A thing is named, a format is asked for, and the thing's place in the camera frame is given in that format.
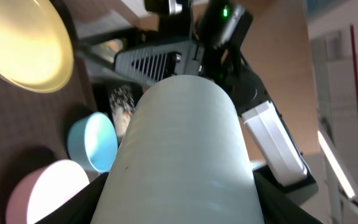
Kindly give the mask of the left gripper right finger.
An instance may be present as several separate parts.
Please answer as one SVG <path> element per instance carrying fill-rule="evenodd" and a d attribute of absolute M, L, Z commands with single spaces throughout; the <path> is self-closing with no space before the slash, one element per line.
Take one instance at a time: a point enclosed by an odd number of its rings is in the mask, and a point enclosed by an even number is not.
<path fill-rule="evenodd" d="M 266 224 L 321 224 L 262 175 L 254 172 L 254 180 Z"/>

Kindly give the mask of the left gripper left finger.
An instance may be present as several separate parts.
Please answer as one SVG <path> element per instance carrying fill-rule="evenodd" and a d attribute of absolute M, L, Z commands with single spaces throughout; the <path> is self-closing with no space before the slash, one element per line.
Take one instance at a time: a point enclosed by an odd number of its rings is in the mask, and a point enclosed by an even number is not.
<path fill-rule="evenodd" d="M 107 178 L 108 173 L 101 174 L 36 224 L 90 224 Z"/>

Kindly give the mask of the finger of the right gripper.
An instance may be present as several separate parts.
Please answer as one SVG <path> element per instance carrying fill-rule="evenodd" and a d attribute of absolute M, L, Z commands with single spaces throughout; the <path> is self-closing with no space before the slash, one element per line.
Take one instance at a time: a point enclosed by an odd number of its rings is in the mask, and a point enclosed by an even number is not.
<path fill-rule="evenodd" d="M 141 85 L 155 83 L 175 75 L 189 75 L 195 43 L 154 42 L 119 52 L 115 56 L 114 71 Z"/>

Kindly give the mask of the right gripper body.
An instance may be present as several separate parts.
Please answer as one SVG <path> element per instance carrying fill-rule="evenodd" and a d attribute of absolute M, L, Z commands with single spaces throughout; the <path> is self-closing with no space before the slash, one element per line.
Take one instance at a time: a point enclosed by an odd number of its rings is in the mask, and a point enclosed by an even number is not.
<path fill-rule="evenodd" d="M 160 48 L 168 56 L 168 76 L 198 76 L 204 45 L 195 36 L 193 13 L 160 16 L 158 31 L 164 37 Z"/>

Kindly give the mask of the white round bowl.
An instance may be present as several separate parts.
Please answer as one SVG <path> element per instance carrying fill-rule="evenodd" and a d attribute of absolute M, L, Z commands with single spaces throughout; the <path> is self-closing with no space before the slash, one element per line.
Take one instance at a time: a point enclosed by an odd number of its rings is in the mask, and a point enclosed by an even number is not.
<path fill-rule="evenodd" d="M 63 159 L 26 175 L 15 186 L 6 208 L 6 223 L 37 223 L 90 183 L 75 161 Z"/>

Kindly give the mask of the green orange snack wrapper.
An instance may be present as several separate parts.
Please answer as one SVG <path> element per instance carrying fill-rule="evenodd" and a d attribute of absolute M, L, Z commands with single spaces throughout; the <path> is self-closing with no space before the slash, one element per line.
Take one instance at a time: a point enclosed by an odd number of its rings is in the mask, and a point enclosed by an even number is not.
<path fill-rule="evenodd" d="M 115 55 L 119 51 L 125 49 L 125 47 L 126 47 L 126 39 L 109 40 L 100 45 L 101 56 L 104 59 L 113 62 Z"/>

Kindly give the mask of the leftover rice food waste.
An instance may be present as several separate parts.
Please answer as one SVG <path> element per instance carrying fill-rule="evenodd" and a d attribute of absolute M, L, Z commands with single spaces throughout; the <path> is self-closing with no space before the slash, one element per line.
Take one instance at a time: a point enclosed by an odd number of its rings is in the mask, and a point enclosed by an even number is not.
<path fill-rule="evenodd" d="M 121 140 L 126 133 L 135 109 L 131 87 L 123 85 L 113 89 L 109 95 L 109 104 L 116 135 L 118 140 Z"/>

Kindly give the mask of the light blue bowl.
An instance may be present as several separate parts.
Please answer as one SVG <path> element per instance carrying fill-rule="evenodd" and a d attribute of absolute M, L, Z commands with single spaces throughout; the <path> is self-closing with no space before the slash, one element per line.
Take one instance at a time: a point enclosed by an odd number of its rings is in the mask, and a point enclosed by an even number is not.
<path fill-rule="evenodd" d="M 68 156 L 86 171 L 109 172 L 117 150 L 116 131 L 104 113 L 92 113 L 76 121 L 69 129 Z"/>

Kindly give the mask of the pale green cup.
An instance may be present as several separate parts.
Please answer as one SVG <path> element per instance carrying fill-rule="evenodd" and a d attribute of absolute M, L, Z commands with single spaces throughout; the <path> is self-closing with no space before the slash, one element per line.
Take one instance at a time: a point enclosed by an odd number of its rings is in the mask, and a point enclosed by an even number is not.
<path fill-rule="evenodd" d="M 135 109 L 93 223 L 262 223 L 235 107 L 205 78 L 149 88 Z"/>

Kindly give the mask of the yellow round plate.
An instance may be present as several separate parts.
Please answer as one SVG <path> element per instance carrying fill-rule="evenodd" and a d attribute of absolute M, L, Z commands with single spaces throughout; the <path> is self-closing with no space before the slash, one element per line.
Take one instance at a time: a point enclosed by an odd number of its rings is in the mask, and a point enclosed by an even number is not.
<path fill-rule="evenodd" d="M 0 78 L 37 93 L 62 89 L 73 72 L 70 36 L 49 0 L 0 0 Z"/>

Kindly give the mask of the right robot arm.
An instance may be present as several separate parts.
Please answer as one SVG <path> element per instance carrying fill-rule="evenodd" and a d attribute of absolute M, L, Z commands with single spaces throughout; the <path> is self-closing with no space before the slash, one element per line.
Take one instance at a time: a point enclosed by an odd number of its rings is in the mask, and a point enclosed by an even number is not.
<path fill-rule="evenodd" d="M 240 4 L 210 1 L 199 23 L 199 37 L 191 40 L 191 48 L 153 40 L 119 53 L 114 69 L 147 85 L 169 75 L 213 79 L 231 97 L 266 161 L 256 172 L 301 205 L 318 192 L 318 185 L 265 85 L 241 54 L 251 23 L 252 15 Z"/>

